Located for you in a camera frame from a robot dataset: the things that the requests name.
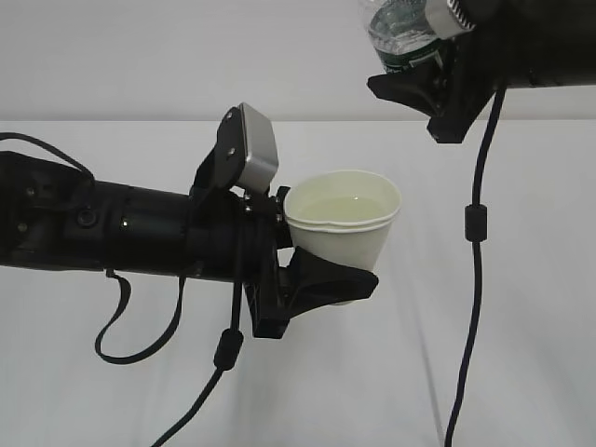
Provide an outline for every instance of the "screw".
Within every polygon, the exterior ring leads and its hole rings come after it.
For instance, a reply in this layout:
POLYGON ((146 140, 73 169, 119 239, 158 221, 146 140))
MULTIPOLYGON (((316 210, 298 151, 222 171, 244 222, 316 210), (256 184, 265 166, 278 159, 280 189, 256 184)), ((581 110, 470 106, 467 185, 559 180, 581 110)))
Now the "screw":
POLYGON ((76 221, 83 228, 90 228, 97 223, 97 214, 94 210, 82 210, 76 216, 76 221))

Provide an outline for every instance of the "water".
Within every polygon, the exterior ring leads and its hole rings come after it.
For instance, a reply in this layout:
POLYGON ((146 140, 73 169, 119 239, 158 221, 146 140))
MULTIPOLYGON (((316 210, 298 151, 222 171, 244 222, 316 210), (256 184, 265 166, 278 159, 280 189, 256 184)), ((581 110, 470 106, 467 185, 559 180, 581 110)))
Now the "water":
POLYGON ((296 217, 308 221, 357 223, 385 216, 385 210, 374 199, 337 197, 315 202, 304 208, 296 217))
POLYGON ((388 0, 369 25, 369 36, 389 73, 438 56, 440 39, 425 16, 426 0, 388 0))

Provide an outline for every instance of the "plastic water bottle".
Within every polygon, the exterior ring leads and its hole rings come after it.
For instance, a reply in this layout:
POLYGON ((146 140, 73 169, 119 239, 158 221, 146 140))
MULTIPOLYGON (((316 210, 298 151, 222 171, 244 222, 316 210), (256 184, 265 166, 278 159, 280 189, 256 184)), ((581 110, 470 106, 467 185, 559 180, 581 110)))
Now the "plastic water bottle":
POLYGON ((388 73, 439 57, 441 40, 425 16, 427 0, 359 0, 364 26, 388 73))

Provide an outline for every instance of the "black strap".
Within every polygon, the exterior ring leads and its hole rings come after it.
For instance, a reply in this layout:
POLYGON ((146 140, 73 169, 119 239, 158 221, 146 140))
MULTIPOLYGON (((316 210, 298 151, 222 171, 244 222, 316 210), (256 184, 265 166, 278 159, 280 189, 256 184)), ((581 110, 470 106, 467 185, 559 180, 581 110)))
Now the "black strap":
POLYGON ((108 278, 113 278, 118 281, 120 284, 120 301, 118 303, 118 308, 115 310, 114 315, 108 321, 103 329, 98 334, 97 338, 95 339, 95 352, 98 356, 100 356, 103 360, 107 361, 108 363, 112 363, 114 365, 131 365, 133 363, 138 363, 149 357, 153 356, 159 349, 161 349, 169 339, 174 335, 176 330, 178 329, 178 325, 180 324, 180 317, 183 312, 183 293, 184 293, 184 284, 186 283, 186 276, 180 276, 178 282, 178 302, 176 304, 176 310, 174 311, 174 316, 171 319, 167 329, 164 333, 149 347, 144 349, 143 351, 139 352, 138 354, 134 354, 132 356, 127 357, 112 357, 102 352, 102 341, 103 336, 105 333, 110 329, 110 327, 122 316, 124 311, 129 305, 130 294, 132 292, 132 288, 130 287, 130 283, 125 279, 114 273, 113 269, 108 269, 105 273, 108 278))

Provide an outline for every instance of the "cup rim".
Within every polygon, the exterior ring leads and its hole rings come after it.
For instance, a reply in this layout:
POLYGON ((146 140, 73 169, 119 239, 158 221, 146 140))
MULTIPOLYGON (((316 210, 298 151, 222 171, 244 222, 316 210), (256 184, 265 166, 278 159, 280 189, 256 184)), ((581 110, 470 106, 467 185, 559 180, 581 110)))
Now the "cup rim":
MULTIPOLYGON (((302 183, 307 183, 309 181, 315 180, 319 177, 325 177, 327 175, 332 175, 332 174, 340 174, 340 173, 353 173, 353 172, 357 172, 357 173, 362 173, 362 174, 367 174, 367 175, 371 175, 373 177, 377 177, 379 179, 382 179, 383 181, 389 183, 391 186, 393 186, 393 188, 395 189, 395 192, 398 196, 399 199, 399 204, 398 207, 395 211, 393 211, 390 214, 387 214, 383 217, 377 217, 375 219, 369 219, 367 221, 360 221, 360 222, 336 222, 336 221, 313 221, 313 220, 309 220, 309 219, 296 219, 294 217, 291 217, 288 215, 285 207, 284 207, 284 215, 286 218, 286 221, 292 221, 294 223, 298 223, 300 225, 312 225, 312 226, 325 226, 325 225, 333 225, 333 226, 338 226, 338 227, 342 227, 342 228, 359 228, 362 226, 370 226, 370 225, 376 225, 376 224, 385 224, 387 222, 391 222, 393 219, 395 219, 395 217, 398 215, 398 212, 400 212, 401 207, 403 205, 403 196, 401 194, 400 189, 395 185, 395 183, 393 183, 391 180, 389 180, 386 176, 382 175, 382 174, 377 174, 376 172, 370 172, 369 170, 364 170, 364 169, 339 169, 339 170, 330 170, 327 172, 323 172, 321 174, 318 175, 313 175, 309 178, 307 178, 306 180, 302 181, 302 183)), ((290 192, 286 195, 286 198, 284 200, 284 202, 286 202, 291 196, 292 196, 292 192, 295 192, 295 188, 290 189, 290 192)))
POLYGON ((381 228, 385 228, 393 224, 393 219, 387 219, 381 223, 371 224, 368 226, 357 226, 351 228, 341 228, 335 226, 325 226, 325 225, 305 225, 301 223, 297 223, 295 221, 287 221, 288 226, 290 229, 297 228, 299 230, 310 231, 312 233, 331 233, 336 235, 345 235, 345 234, 356 234, 356 233, 368 233, 374 230, 379 230, 381 228))

